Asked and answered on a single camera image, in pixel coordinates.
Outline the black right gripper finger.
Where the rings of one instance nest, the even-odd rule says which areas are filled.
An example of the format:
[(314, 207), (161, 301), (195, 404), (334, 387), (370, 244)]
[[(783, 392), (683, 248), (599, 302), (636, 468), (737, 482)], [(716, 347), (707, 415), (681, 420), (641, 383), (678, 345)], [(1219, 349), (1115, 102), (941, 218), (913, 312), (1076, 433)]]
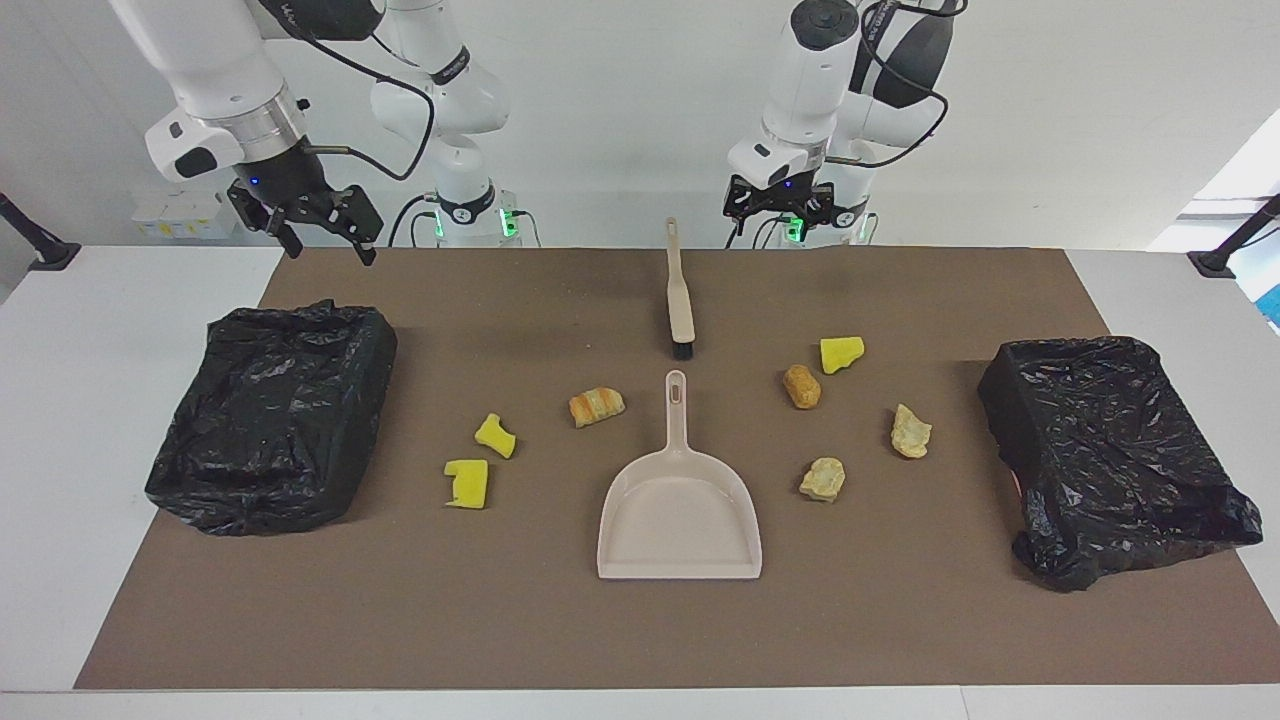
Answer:
[(347, 241), (364, 266), (376, 259), (375, 245), (384, 222), (364, 187), (351, 184), (323, 195), (323, 228)]
[(274, 238), (289, 259), (297, 259), (302, 254), (303, 245), (289, 224), (284, 208), (259, 201), (242, 182), (232, 182), (227, 197), (247, 231)]

